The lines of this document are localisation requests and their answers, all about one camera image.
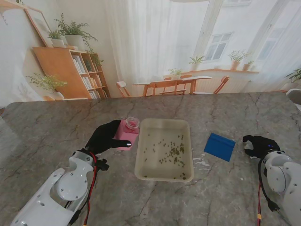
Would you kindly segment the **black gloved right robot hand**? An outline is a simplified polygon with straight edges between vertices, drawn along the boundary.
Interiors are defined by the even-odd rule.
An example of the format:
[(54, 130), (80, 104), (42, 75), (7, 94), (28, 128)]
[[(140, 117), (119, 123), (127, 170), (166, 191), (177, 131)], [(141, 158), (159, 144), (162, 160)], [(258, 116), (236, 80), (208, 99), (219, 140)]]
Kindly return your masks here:
[(247, 141), (253, 145), (253, 149), (244, 149), (245, 153), (250, 157), (262, 159), (270, 152), (280, 151), (277, 142), (269, 138), (252, 135), (243, 136), (243, 142), (246, 143)]

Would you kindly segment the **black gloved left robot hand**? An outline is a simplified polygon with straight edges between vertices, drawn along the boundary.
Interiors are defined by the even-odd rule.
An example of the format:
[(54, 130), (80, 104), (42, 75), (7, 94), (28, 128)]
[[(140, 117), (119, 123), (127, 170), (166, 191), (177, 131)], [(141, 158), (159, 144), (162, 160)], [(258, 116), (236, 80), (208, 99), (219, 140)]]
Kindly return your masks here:
[(130, 141), (114, 138), (120, 123), (121, 120), (113, 120), (99, 126), (87, 142), (85, 149), (96, 155), (110, 148), (131, 147), (132, 143)]

